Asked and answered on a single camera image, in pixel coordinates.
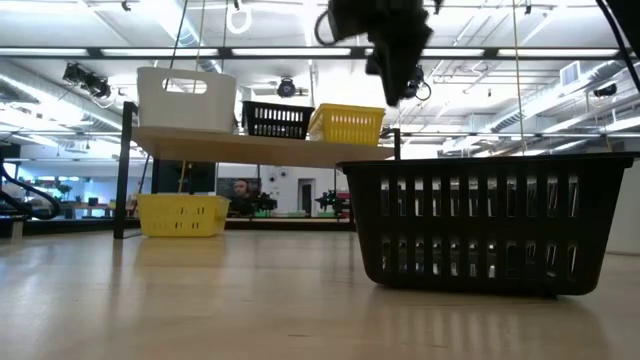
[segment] ceiling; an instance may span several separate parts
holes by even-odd
[[[189,1],[186,26],[195,34],[202,33],[203,46],[318,46],[311,34],[316,18],[326,9],[326,1],[245,0],[242,3],[244,11],[250,8],[252,21],[241,34],[234,33],[225,24],[227,11],[233,14],[232,22],[236,28],[242,27],[246,20],[245,14],[235,14],[233,1]],[[593,0],[533,0],[530,14],[525,13],[524,1],[518,3],[515,23],[521,47],[617,47],[605,18]],[[119,0],[0,0],[0,23],[3,24],[0,47],[173,47],[184,4],[182,0],[138,0],[128,1],[128,4],[130,12],[122,9]],[[432,14],[428,20],[428,25],[435,32],[429,45],[512,48],[515,37],[511,5],[511,0],[447,0],[440,14]],[[320,33],[325,39],[331,37],[326,24],[321,26]],[[370,46],[364,36],[349,39],[341,45]],[[34,76],[63,89],[68,88],[62,80],[68,60],[11,58],[9,61]],[[108,77],[114,89],[134,101],[137,101],[137,68],[152,65],[169,67],[166,60],[157,64],[150,60],[83,59],[78,62]],[[379,79],[364,75],[364,60],[314,60],[311,66],[306,59],[226,60],[218,63],[224,73],[237,78],[240,86],[253,90],[254,101],[302,105],[338,102],[386,107]],[[559,82],[560,70],[571,63],[573,60],[570,58],[562,61],[520,61],[518,64],[499,60],[423,60],[421,65],[432,88],[431,98],[425,102],[407,100],[399,108],[387,107],[385,123],[400,126],[408,132],[483,131],[499,114],[518,106],[519,97],[536,97],[549,85]],[[177,60],[173,66],[196,69],[193,60]],[[620,93],[624,97],[637,96],[625,74],[618,76]],[[298,87],[313,86],[314,98],[282,100],[269,95],[270,89],[274,88],[273,82],[277,83],[282,77],[292,77]],[[88,99],[82,90],[74,88],[71,92]],[[594,106],[619,101],[594,98],[587,104],[586,99],[583,89],[572,93],[563,101],[554,102],[531,115],[530,118],[538,119],[531,123],[538,125],[533,128],[529,125],[528,128],[542,132],[544,127],[587,113]],[[115,119],[118,118],[118,106],[108,110]],[[619,110],[622,114],[632,114],[635,108]],[[603,120],[610,115],[599,115],[600,121],[613,121]],[[456,139],[442,137],[409,142],[412,145],[442,147],[451,140]],[[475,152],[480,152],[504,145],[504,141],[481,141],[471,146]]]

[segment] black basket on table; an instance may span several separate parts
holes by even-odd
[[[583,295],[639,154],[338,164],[377,283]]]
[[[244,101],[242,124],[251,136],[304,140],[314,108]]]

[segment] basket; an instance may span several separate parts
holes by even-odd
[[[138,194],[146,236],[210,237],[224,231],[229,200],[220,196]]]
[[[187,89],[194,81],[204,92],[172,92],[164,89],[166,79]],[[236,79],[229,75],[141,67],[138,69],[140,126],[160,126],[231,133]]]
[[[384,109],[322,104],[313,115],[309,136],[314,141],[377,146]]]
[[[374,282],[583,295],[598,283],[624,169],[635,156],[338,166]]]
[[[304,140],[312,107],[244,101],[242,125],[251,136]]]

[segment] shelf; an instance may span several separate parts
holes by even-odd
[[[132,140],[154,158],[331,168],[342,161],[384,160],[393,148],[239,136],[185,129],[133,128]]]

